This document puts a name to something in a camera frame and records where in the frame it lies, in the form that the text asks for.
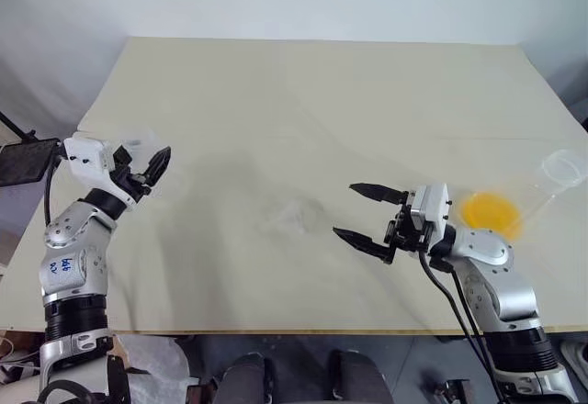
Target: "wooden table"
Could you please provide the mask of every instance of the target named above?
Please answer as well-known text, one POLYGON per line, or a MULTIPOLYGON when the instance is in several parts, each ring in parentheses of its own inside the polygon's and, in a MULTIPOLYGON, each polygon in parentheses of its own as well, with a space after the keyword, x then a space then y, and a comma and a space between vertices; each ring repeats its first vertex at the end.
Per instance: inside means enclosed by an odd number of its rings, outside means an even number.
MULTIPOLYGON (((441 181, 455 199, 560 148, 588 157, 580 125, 510 46, 130 39, 79 129, 152 130, 172 146, 109 247, 118 331, 451 333, 418 262, 399 252, 385 266, 331 233, 380 239, 395 213, 347 186, 441 181)), ((588 329, 587 190, 514 244, 551 330, 588 329)), ((61 167, 52 212, 84 194, 61 167)), ((0 328, 44 327, 43 228, 39 207, 0 283, 0 328)))

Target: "transparent cup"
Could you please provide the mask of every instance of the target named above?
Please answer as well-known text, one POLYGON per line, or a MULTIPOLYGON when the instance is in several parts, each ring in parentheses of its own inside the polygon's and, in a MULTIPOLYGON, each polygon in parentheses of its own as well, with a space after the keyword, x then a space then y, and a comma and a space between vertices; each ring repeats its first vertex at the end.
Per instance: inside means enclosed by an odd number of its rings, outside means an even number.
POLYGON ((515 241, 549 201, 581 184, 586 176, 585 159, 575 151, 558 150, 544 158, 529 176, 468 195, 459 205, 459 214, 471 228, 494 230, 515 241))

